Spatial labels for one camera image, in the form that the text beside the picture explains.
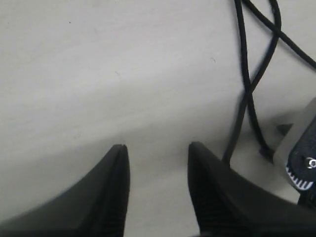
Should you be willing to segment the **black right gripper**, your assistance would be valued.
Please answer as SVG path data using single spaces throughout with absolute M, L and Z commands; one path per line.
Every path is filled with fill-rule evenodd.
M 283 136 L 273 156 L 274 165 L 295 188 L 299 205 L 316 203 L 316 100 L 293 123 L 276 127 Z

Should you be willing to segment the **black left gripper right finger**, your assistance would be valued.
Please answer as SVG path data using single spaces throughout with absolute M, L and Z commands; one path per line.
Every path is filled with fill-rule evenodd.
M 314 237 L 316 213 L 249 182 L 203 143 L 188 150 L 188 186 L 202 237 Z

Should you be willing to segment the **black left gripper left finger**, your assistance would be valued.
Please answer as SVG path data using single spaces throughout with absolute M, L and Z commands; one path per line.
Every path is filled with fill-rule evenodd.
M 114 145 L 53 200 L 0 225 L 2 237 L 122 237 L 130 192 L 125 145 Z

